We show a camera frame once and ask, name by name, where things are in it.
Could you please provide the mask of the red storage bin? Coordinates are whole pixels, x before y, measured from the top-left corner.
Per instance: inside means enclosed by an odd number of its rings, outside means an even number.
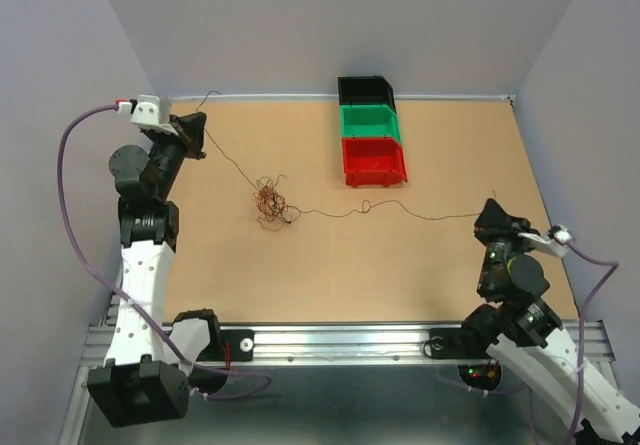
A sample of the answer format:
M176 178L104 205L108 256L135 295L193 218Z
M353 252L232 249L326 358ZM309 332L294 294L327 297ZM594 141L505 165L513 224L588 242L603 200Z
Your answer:
M390 187L408 182L403 148L393 138L343 138L342 156L348 186Z

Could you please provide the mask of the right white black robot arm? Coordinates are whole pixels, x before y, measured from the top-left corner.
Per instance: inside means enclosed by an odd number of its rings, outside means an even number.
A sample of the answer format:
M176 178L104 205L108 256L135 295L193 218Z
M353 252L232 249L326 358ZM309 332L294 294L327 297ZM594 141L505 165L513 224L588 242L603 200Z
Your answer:
M463 322L463 349L509 368L567 426L569 441L638 443L639 408L586 358L585 323L571 337L543 299L550 283L533 254L562 258L574 251L569 230L554 225L541 233L489 198L474 236L485 247L477 285L485 303Z

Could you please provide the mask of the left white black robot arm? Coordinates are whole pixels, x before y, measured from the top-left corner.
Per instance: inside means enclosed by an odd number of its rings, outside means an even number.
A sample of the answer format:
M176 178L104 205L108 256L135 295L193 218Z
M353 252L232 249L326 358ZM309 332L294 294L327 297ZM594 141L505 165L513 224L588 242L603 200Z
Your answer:
M109 159L119 194L122 294L104 364L90 371L87 386L115 428L184 417L192 362L222 349L210 309L180 313L169 333L161 327L179 234L179 209L168 195L183 162L204 158L206 120L203 112L172 115L169 131L146 131L150 150L126 145Z

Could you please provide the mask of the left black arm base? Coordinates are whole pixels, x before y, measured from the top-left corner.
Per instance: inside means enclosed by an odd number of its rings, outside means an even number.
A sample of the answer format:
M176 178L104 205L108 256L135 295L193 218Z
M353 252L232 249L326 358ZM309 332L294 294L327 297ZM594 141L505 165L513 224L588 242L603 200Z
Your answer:
M221 362L229 369L234 363L253 360L254 332L250 329L223 329L219 338L214 338L197 357L198 362ZM213 394L219 392L229 381L227 376L194 369L188 383L199 391Z

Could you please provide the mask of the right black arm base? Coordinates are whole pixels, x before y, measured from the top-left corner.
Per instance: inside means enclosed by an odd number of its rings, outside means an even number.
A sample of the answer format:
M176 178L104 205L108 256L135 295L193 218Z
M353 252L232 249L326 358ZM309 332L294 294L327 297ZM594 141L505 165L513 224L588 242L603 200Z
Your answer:
M473 341L468 330L432 328L422 352L433 360L454 360L461 382L472 390L495 392L501 384L501 365L489 357L482 342Z

